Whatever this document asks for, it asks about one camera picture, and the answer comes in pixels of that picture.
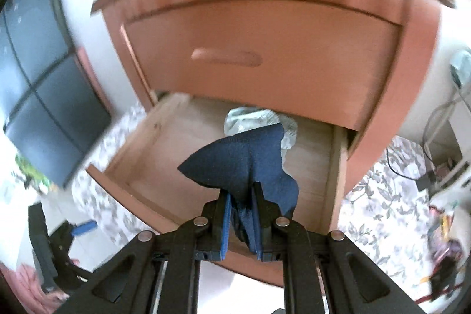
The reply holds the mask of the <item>navy blue garment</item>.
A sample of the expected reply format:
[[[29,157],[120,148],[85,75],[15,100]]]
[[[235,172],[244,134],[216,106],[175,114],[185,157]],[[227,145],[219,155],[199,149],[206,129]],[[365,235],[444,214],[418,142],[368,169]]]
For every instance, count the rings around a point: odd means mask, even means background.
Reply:
[[[283,169],[281,124],[260,127],[210,143],[191,154],[178,171],[202,187],[231,195],[231,225],[253,253],[259,252],[259,226],[252,205],[252,185],[258,182],[264,199],[291,218],[298,202],[297,181]]]

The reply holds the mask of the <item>mint lace underwear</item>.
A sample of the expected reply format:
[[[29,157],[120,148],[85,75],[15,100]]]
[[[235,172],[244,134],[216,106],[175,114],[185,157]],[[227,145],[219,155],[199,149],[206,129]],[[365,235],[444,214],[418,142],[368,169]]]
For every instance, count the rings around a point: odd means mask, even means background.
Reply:
[[[273,124],[283,126],[284,135],[280,142],[280,151],[285,162],[287,152],[295,146],[298,133],[297,122],[289,116],[257,107],[233,108],[226,115],[223,132],[226,136],[233,136]]]

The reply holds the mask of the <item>floral bed sheet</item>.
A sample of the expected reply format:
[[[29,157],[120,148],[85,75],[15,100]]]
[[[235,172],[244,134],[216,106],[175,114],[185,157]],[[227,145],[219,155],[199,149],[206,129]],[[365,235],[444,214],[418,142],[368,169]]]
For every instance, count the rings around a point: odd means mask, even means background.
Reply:
[[[105,170],[147,115],[139,105],[126,112],[103,136],[71,184],[79,209],[95,219],[117,245],[151,227],[124,208],[86,170],[90,165]],[[430,270],[429,197],[414,184],[424,170],[425,160],[417,143],[395,137],[361,182],[352,190],[344,188],[336,227],[414,297],[429,289],[422,281]]]

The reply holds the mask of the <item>colourful toy pile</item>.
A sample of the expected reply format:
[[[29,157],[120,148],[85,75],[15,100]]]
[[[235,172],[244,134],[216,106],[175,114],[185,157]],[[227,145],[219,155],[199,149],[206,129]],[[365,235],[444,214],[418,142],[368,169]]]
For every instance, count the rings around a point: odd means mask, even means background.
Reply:
[[[429,202],[429,255],[433,271],[429,277],[431,299],[451,296],[456,279],[470,257],[470,191],[447,189]]]

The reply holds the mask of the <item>dark blue cabinet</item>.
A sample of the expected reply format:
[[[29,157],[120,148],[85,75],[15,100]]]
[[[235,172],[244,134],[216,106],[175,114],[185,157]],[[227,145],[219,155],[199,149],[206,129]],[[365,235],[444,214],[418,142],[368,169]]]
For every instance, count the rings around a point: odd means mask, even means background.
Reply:
[[[61,0],[6,0],[1,9],[1,126],[32,166],[65,187],[109,127],[85,51]]]

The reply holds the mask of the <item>white dollhouse shelf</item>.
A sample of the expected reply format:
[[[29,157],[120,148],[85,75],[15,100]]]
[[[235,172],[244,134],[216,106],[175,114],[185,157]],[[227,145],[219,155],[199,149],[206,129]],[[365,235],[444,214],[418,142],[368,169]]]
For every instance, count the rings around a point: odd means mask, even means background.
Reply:
[[[449,125],[461,153],[456,165],[437,183],[437,188],[440,189],[451,184],[463,168],[470,167],[470,48],[452,55],[450,77],[453,85],[451,97],[433,110],[422,135],[424,151],[430,154],[430,144],[440,130]]]

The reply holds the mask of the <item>pink foam mat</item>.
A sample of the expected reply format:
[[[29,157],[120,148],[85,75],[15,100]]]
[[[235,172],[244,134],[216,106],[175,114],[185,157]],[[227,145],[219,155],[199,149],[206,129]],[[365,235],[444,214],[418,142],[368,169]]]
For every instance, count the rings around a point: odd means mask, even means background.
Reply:
[[[101,101],[101,103],[103,104],[107,112],[110,113],[110,115],[113,115],[114,113],[113,106],[111,105],[103,88],[101,87],[101,84],[97,78],[96,73],[93,70],[93,66],[89,60],[89,56],[86,53],[86,50],[84,49],[84,47],[78,47],[76,49],[76,55],[84,70],[84,73],[86,74],[89,80],[89,83],[91,84],[93,88],[93,91],[95,92],[95,94],[97,95],[98,99]]]

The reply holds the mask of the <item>wooden nightstand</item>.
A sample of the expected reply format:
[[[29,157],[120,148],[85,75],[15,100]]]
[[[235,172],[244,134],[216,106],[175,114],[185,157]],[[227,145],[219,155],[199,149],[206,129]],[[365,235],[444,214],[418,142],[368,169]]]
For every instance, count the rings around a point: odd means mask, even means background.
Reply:
[[[454,0],[96,0],[146,108],[159,91],[343,127],[353,188],[402,126]]]

